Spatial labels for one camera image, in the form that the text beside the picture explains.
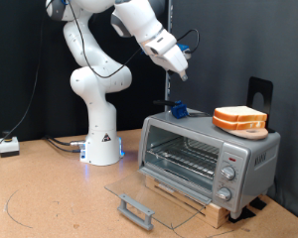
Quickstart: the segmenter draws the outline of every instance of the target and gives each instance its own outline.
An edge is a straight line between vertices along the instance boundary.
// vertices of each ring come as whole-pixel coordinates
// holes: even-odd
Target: wooden block
[[[184,209],[198,213],[196,216],[215,228],[219,228],[228,220],[229,211],[213,203],[204,205],[186,194],[166,186],[154,178],[146,177],[146,186],[167,199],[175,202]]]

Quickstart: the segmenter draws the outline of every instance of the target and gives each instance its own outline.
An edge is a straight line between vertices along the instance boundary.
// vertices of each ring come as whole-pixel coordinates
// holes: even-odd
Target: control knob
[[[221,169],[221,174],[227,179],[232,180],[235,178],[235,171],[232,167],[224,167]]]
[[[216,194],[216,196],[222,200],[229,201],[231,198],[230,190],[226,187],[222,187]]]

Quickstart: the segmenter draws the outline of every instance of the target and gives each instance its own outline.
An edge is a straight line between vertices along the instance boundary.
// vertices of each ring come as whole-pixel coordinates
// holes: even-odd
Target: wooden table surface
[[[118,132],[125,157],[96,167],[45,141],[20,143],[20,156],[0,158],[0,238],[3,237],[298,237],[298,218],[267,196],[255,217],[215,229],[194,217],[171,230],[153,220],[146,231],[117,211],[104,187],[138,170],[141,130]],[[62,138],[79,140],[84,136]]]

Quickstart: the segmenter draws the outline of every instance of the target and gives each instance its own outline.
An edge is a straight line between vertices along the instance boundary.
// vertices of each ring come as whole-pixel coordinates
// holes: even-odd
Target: toast
[[[215,117],[227,122],[264,122],[267,120],[267,114],[246,106],[216,108]]]
[[[213,124],[227,130],[247,130],[264,128],[266,123],[264,121],[228,122],[214,116]]]

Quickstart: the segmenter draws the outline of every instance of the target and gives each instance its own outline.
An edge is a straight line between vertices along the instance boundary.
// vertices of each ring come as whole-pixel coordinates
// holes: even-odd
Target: oven foot
[[[240,217],[240,215],[241,215],[241,210],[238,212],[230,212],[230,217],[232,219],[238,219]]]

